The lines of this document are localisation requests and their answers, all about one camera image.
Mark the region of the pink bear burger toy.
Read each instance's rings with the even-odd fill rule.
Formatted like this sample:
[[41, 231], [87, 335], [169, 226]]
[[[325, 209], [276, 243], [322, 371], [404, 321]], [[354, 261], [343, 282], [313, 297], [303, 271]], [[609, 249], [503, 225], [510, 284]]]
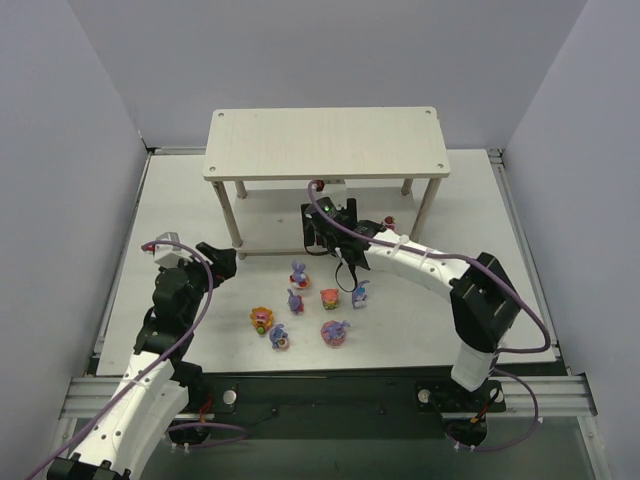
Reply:
[[338, 289], [324, 289], [320, 291], [322, 306], [325, 310], [335, 310], [340, 304], [340, 292]]

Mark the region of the red white strawberry toy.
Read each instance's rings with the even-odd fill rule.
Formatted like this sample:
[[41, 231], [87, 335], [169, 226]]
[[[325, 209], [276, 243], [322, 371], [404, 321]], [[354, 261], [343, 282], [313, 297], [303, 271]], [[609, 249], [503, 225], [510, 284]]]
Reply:
[[395, 225], [395, 219], [393, 216], [386, 216], [383, 221], [382, 224], [385, 228], [390, 229], [390, 230], [394, 230], [396, 228]]

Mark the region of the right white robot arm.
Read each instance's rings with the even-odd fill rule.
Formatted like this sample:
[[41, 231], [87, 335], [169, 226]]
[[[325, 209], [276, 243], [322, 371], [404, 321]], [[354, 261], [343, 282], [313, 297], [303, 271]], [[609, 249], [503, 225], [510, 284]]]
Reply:
[[503, 337], [521, 307], [500, 262], [483, 252], [471, 264], [415, 243], [381, 223], [356, 220], [327, 197], [300, 207], [307, 242], [315, 239], [351, 271], [392, 273], [447, 300], [461, 346], [451, 378], [469, 392], [491, 374]]

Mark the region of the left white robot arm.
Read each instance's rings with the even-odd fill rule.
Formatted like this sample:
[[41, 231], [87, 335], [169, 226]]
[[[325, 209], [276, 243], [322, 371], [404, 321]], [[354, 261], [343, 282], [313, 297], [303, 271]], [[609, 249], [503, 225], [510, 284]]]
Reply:
[[52, 460], [49, 479], [139, 478], [176, 415], [206, 397], [201, 367], [184, 356], [213, 291], [236, 275], [236, 251], [190, 248], [171, 233], [142, 248], [159, 272], [128, 366], [79, 439]]

